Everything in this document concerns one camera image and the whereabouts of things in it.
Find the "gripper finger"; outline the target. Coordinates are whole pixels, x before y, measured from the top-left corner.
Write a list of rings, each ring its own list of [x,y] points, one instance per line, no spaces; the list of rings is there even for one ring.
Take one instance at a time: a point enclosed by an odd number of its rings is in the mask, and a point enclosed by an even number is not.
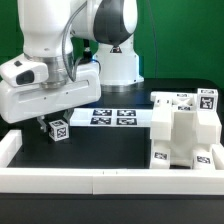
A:
[[[74,110],[73,109],[67,109],[64,112],[63,118],[66,120],[67,123],[70,123],[70,118],[73,114]]]
[[[37,117],[37,121],[38,121],[38,123],[40,124],[40,129],[41,129],[43,132],[47,132],[47,131],[48,131],[48,125],[47,125],[47,123],[45,122],[45,116],[42,115],[42,116]]]

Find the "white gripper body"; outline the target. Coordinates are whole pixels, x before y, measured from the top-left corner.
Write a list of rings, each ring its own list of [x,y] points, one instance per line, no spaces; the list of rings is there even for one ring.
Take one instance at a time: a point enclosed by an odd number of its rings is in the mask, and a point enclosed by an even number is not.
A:
[[[13,87],[0,82],[0,115],[7,123],[15,123],[65,109],[96,102],[101,96],[99,65],[79,65],[76,80],[56,89],[40,84]]]

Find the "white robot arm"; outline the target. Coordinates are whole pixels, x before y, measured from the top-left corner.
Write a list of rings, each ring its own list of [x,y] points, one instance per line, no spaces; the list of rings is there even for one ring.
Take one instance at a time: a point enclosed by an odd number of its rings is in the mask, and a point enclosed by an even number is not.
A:
[[[99,100],[143,82],[133,49],[136,0],[17,0],[23,53],[0,65],[8,123]]]

